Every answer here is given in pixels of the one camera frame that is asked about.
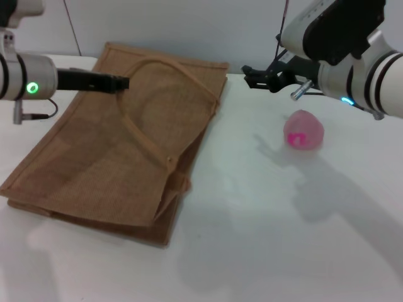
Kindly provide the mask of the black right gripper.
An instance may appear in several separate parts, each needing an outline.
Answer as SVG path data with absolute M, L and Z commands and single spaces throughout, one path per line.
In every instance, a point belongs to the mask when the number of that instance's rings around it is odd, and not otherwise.
M 281 33 L 277 34 L 278 47 L 281 43 Z M 281 52 L 266 70 L 256 70 L 248 65 L 241 68 L 244 80 L 250 88 L 268 88 L 277 93 L 292 84 L 302 85 L 306 81 L 313 82 L 313 88 L 318 89 L 320 63 L 303 59 L 291 52 Z

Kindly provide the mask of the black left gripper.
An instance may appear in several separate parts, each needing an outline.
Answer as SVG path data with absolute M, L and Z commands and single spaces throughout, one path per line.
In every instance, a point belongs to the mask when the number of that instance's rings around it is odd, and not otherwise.
M 57 78 L 57 89 L 61 91 L 95 91 L 116 94 L 130 87 L 128 77 L 117 75 L 111 77 L 81 69 L 57 69 Z

